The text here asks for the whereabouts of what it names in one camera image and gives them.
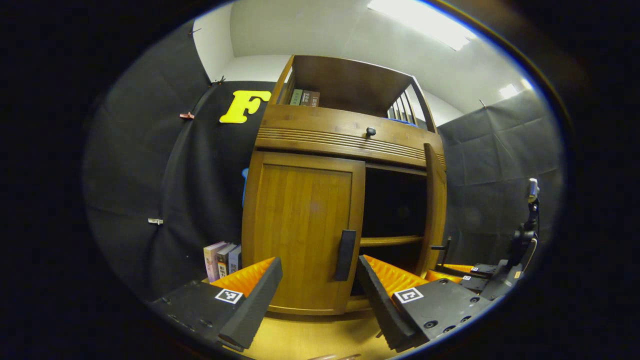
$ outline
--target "fluorescent light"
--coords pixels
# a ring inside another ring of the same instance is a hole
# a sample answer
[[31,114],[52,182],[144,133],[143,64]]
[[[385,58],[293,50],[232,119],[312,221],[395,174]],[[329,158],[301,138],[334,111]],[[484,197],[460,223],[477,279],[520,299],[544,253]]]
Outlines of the fluorescent light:
[[500,89],[500,95],[502,95],[502,97],[505,99],[508,99],[517,94],[518,94],[518,90],[516,90],[516,87],[513,86],[513,84],[509,84],[504,88]]
[[416,0],[372,0],[368,8],[448,45],[458,51],[476,36],[459,22]]
[[531,89],[531,83],[527,79],[522,79],[522,86],[524,86],[525,89]]

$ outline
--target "black foam pad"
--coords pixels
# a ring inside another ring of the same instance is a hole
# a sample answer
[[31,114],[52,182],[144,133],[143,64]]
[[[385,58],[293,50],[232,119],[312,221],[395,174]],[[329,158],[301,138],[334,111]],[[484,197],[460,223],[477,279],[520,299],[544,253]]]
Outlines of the black foam pad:
[[275,258],[253,288],[249,297],[222,327],[220,338],[233,345],[249,348],[281,279],[282,263],[280,258]]
[[358,256],[357,274],[389,348],[401,352],[424,343],[426,339],[422,333],[402,318],[376,272],[362,255]]

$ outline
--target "black fabric curtain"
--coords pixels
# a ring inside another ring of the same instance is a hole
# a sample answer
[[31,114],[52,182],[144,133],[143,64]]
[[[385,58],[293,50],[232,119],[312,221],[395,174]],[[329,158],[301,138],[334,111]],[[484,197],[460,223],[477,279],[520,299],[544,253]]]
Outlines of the black fabric curtain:
[[[190,21],[149,47],[88,121],[83,193],[92,233],[115,273],[145,300],[204,279],[204,246],[240,242],[241,171],[266,103],[244,124],[219,118],[233,91],[274,86],[209,87],[192,29]],[[187,112],[195,120],[179,117]]]
[[539,254],[563,203],[566,174],[564,145],[544,100],[527,90],[442,124],[438,132],[447,159],[447,262],[506,259],[513,232],[529,215],[530,177],[540,187]]

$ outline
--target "stack of books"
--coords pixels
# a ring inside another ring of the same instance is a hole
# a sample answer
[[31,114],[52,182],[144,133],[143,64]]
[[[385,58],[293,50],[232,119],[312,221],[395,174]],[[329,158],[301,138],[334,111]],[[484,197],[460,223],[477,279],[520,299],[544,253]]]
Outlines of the stack of books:
[[320,104],[320,93],[317,91],[294,89],[289,105],[313,106]]
[[204,263],[209,282],[242,269],[242,245],[221,241],[204,248]]

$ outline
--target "black handle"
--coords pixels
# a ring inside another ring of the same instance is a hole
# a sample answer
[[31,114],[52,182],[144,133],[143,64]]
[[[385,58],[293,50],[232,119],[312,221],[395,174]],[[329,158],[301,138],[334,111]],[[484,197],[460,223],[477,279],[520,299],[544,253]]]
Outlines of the black handle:
[[349,269],[351,268],[351,258],[353,257],[353,248],[356,245],[356,231],[342,230],[340,238],[340,247],[338,248],[338,261],[335,264],[335,275],[333,280],[346,281],[349,277]]

